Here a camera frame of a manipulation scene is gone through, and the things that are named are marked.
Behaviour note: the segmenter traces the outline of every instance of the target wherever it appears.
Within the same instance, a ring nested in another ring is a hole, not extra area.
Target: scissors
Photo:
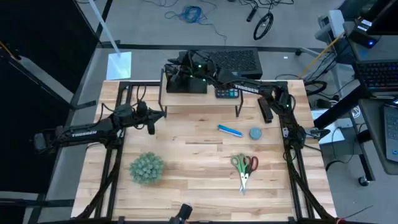
[[[257,167],[259,166],[259,158],[257,158],[257,156],[253,156],[253,157],[250,157],[250,156],[246,156],[246,160],[245,160],[245,162],[246,161],[249,161],[249,164],[248,164],[248,166],[246,167],[246,170],[245,170],[245,175],[248,175],[248,178],[250,177],[250,175],[251,175],[251,173],[253,172],[253,171],[255,171],[256,169],[257,169]]]
[[[249,174],[246,173],[246,168],[250,164],[250,160],[244,154],[240,153],[237,156],[231,157],[231,163],[234,165],[241,176],[241,189],[240,192],[246,193],[246,181],[249,178]]]

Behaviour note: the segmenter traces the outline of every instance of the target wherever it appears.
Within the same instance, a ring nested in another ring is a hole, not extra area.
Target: yellow cable
[[[8,48],[1,41],[0,41],[0,45],[11,57],[15,58],[15,56],[11,53],[11,51],[8,50]]]
[[[332,41],[322,52],[309,64],[304,68],[304,71],[298,76],[298,79],[301,79],[303,75],[311,68],[311,66],[331,47],[333,46],[341,36],[343,36],[344,32],[342,32],[334,41]]]

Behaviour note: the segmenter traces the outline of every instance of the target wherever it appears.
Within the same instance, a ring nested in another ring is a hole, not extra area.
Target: green plant ball
[[[132,181],[138,184],[154,184],[162,178],[164,163],[153,152],[141,154],[130,163]]]

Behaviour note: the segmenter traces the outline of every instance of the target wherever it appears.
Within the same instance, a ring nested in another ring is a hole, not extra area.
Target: wooden table
[[[114,107],[119,82],[105,81],[96,110],[100,105]],[[133,89],[132,102],[136,100]],[[297,105],[295,117],[305,128],[313,126],[308,99],[302,81],[289,81],[289,92]],[[159,86],[149,86],[144,100],[159,110]],[[167,119],[155,123],[156,134],[146,129],[127,128],[121,170],[114,203],[113,220],[168,220],[177,214],[182,203],[193,207],[191,220],[212,221],[287,221],[294,217],[289,175],[282,158],[284,147],[277,115],[265,124],[260,112],[258,95],[244,93],[241,115],[231,108],[184,106],[169,108]],[[217,125],[237,129],[245,134],[237,138],[217,130]],[[249,130],[262,129],[262,138],[252,140]],[[306,144],[319,148],[316,140]],[[143,152],[152,151],[165,161],[163,179],[155,185],[139,185],[129,175],[129,165]],[[259,158],[258,170],[246,184],[246,195],[239,193],[240,179],[230,158],[238,153]],[[100,186],[106,150],[93,146],[87,150],[72,216],[78,215],[90,203]],[[319,151],[302,150],[310,190],[331,214],[336,215],[323,160]],[[305,203],[301,191],[303,214]],[[105,195],[103,216],[109,192]]]

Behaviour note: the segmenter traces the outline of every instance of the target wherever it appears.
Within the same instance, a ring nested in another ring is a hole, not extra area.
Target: keyboard
[[[398,60],[355,63],[354,70],[369,91],[398,91]]]
[[[384,105],[383,113],[386,157],[391,161],[398,162],[398,108]]]
[[[206,53],[220,68],[238,72],[242,77],[261,79],[262,68],[255,48],[206,50]]]

